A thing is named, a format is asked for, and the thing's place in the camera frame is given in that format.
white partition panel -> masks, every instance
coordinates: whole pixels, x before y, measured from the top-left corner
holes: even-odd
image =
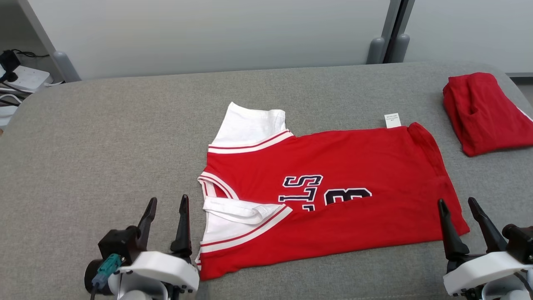
[[[21,0],[84,79],[364,64],[389,0]]]
[[[417,0],[404,61],[473,60],[531,73],[532,13],[532,0]]]

basketball jersey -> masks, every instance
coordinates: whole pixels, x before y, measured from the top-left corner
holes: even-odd
[[[203,280],[252,266],[442,239],[437,201],[469,231],[418,123],[295,137],[282,110],[231,103],[198,177]]]

gray fabric surface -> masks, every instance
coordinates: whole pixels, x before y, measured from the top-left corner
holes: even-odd
[[[466,200],[475,196],[498,228],[531,225],[533,149],[461,152],[442,88],[473,72],[493,73],[533,116],[503,72],[470,62],[116,78],[33,95],[0,138],[0,298],[88,299],[83,275],[97,242],[137,224],[153,196],[149,249],[168,250],[187,193],[196,255],[205,227],[196,177],[231,101],[284,109],[297,136],[384,127],[383,115],[396,112],[404,125],[419,122],[440,146],[471,226],[463,241],[484,252]],[[442,242],[430,242],[245,269],[202,282],[197,298],[447,299],[445,270]]]

jersey number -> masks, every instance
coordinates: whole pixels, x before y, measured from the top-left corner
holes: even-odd
[[[305,201],[306,204],[302,205],[302,209],[307,211],[314,211],[314,198],[317,193],[317,189],[324,177],[322,175],[303,175],[300,177],[287,176],[283,181],[283,187],[302,187],[305,186],[304,192],[306,195],[279,195],[278,202],[285,201]],[[357,188],[335,188],[327,190],[324,193],[324,203],[326,205],[333,204],[335,202],[349,201],[353,198],[370,197],[372,193],[364,187]]]

teal connector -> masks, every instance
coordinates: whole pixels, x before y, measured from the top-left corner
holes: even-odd
[[[111,254],[98,268],[98,273],[91,281],[93,286],[98,283],[98,289],[104,288],[107,280],[122,265],[122,258],[118,254]]]

